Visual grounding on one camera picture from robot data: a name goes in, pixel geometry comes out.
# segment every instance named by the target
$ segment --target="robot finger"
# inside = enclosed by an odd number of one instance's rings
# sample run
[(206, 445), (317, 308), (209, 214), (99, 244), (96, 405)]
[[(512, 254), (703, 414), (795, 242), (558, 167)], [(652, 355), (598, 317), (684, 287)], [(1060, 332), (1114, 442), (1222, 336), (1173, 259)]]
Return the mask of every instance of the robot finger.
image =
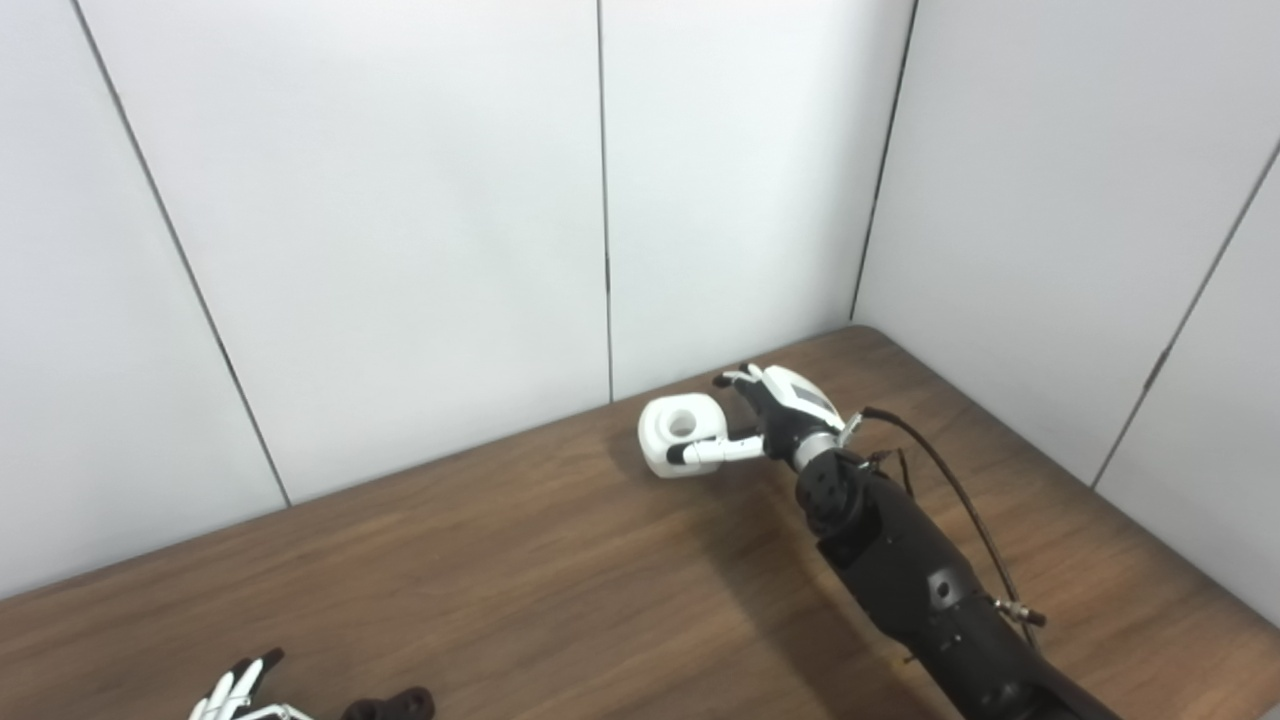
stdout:
[(716, 387), (730, 387), (731, 384), (737, 382), (754, 383), (756, 380), (754, 377), (751, 377), (750, 373), (742, 373), (739, 370), (724, 370), (723, 373), (716, 375), (714, 379), (712, 379), (712, 384), (714, 384)]
[(292, 705), (268, 705), (237, 720), (311, 720), (311, 716)]
[(257, 680), (262, 675), (262, 659), (257, 659), (250, 664), (244, 673), (241, 674), (236, 684), (232, 685), (230, 692), (227, 693), (227, 700), (223, 702), (221, 707), (218, 708), (218, 714), (214, 720), (232, 720), (236, 711), (242, 707), (248, 707), (250, 698), (253, 694), (253, 688), (257, 687)]
[(207, 702), (205, 703), (205, 711), (201, 714), (201, 720), (216, 720), (218, 714), (221, 712), (223, 705), (227, 702), (227, 696), (232, 692), (232, 685), (236, 684), (236, 676), (243, 673), (248, 667), (248, 664), (250, 661), (246, 657), (232, 665), (232, 669), (223, 673), (221, 678), (218, 678), (218, 682), (214, 683), (214, 689), (209, 691), (209, 694), (205, 696)]

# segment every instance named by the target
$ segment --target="wire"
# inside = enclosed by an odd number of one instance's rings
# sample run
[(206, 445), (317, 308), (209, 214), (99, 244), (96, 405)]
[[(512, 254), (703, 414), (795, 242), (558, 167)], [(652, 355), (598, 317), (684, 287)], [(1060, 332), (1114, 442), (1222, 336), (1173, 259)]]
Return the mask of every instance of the wire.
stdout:
[(911, 475), (906, 471), (906, 454), (902, 448), (897, 448), (897, 466), (902, 469), (902, 489), (906, 491), (906, 497), (915, 500), (915, 491), (911, 489)]
[[(1005, 585), (1005, 592), (1009, 593), (1009, 600), (1011, 602), (1021, 602), (1018, 594), (1018, 587), (1014, 584), (1012, 575), (1009, 574), (1009, 568), (1005, 565), (1004, 557), (1000, 556), (1000, 550), (996, 548), (996, 541), (991, 538), (991, 530), (987, 529), (987, 524), (982, 520), (982, 515), (978, 514), (978, 509), (973, 506), (973, 500), (969, 498), (969, 493), (965, 492), (964, 486), (960, 484), (960, 479), (956, 478), (951, 468), (947, 466), (938, 451), (929, 445), (929, 441), (924, 439), (924, 436), (919, 433), (915, 428), (908, 424), (906, 420), (899, 418), (897, 415), (881, 410), (878, 407), (865, 407), (861, 411), (861, 416), (872, 420), (881, 420), (891, 425), (896, 425), (899, 429), (904, 430), (906, 434), (911, 436), (923, 450), (933, 459), (933, 464), (938, 466), (942, 471), (942, 477), (947, 479), (951, 489), (955, 491), (956, 497), (960, 498), (960, 505), (964, 505), (965, 512), (969, 514), (969, 519), (973, 520), (973, 525), (978, 529), (978, 536), (982, 537), (982, 543), (987, 546), (987, 552), (991, 555), (992, 562), (996, 565), (996, 573), (1000, 574), (1000, 582)], [(906, 461), (899, 455), (899, 461), (902, 462), (904, 470), (906, 469)], [(1036, 652), (1039, 652), (1039, 642), (1036, 639), (1036, 633), (1027, 623), (1019, 623), (1023, 628), (1023, 634), (1027, 635), (1027, 644), (1032, 646)]]

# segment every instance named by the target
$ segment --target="robotic arm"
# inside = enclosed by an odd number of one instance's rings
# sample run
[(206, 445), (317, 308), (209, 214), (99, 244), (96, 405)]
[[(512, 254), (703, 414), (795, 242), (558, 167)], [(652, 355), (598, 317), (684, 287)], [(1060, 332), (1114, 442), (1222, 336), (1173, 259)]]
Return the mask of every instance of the robotic arm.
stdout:
[[(758, 418), (754, 434), (731, 437), (723, 413), (718, 405), (718, 416), (709, 411), (707, 401), (714, 401), (707, 396), (658, 398), (640, 425), (655, 473), (699, 474), (722, 461), (759, 456), (786, 461), (797, 474), (796, 502), (818, 552), (876, 626), (920, 661), (966, 720), (1119, 720), (1009, 623), (1043, 624), (1043, 616), (1016, 597), (988, 593), (965, 556), (897, 483), (844, 450), (864, 418), (900, 424), (923, 439), (918, 433), (873, 409), (845, 423), (822, 391), (785, 368), (742, 365), (714, 382), (746, 398)], [(675, 429), (686, 432), (660, 425), (676, 416), (686, 424)], [(687, 418), (705, 421), (689, 427)], [(968, 506), (968, 497), (961, 500)], [(979, 530), (986, 534), (980, 524)]]

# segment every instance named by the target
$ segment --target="brown table surface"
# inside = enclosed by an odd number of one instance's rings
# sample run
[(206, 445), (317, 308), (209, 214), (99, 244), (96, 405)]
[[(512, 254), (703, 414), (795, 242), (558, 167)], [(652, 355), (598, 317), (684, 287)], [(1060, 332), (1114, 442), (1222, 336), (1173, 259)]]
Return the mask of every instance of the brown table surface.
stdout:
[[(758, 360), (932, 438), (1048, 614), (1047, 656), (1123, 716), (1254, 720), (1280, 702), (1280, 633), (882, 334)], [(276, 644), (289, 656), (260, 701), (317, 720), (412, 684), (442, 720), (954, 717), (818, 559), (790, 470), (649, 475), (640, 409), (708, 379), (8, 600), (0, 717), (184, 719)], [(855, 447), (909, 447), (922, 503), (996, 588), (908, 442), (868, 423)]]

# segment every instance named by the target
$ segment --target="white wall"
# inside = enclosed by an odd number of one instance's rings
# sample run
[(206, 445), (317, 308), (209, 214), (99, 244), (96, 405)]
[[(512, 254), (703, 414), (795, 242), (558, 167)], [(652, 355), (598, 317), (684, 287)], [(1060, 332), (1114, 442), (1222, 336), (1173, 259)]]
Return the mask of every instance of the white wall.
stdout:
[(911, 3), (603, 13), (614, 396), (846, 324)]
[(1272, 169), (1098, 491), (1280, 625), (1277, 240)]
[(84, 5), (294, 500), (608, 401), (594, 3)]
[(923, 0), (854, 319), (1092, 480), (1276, 140), (1277, 27)]
[(0, 596), (284, 506), (68, 3), (0, 3)]

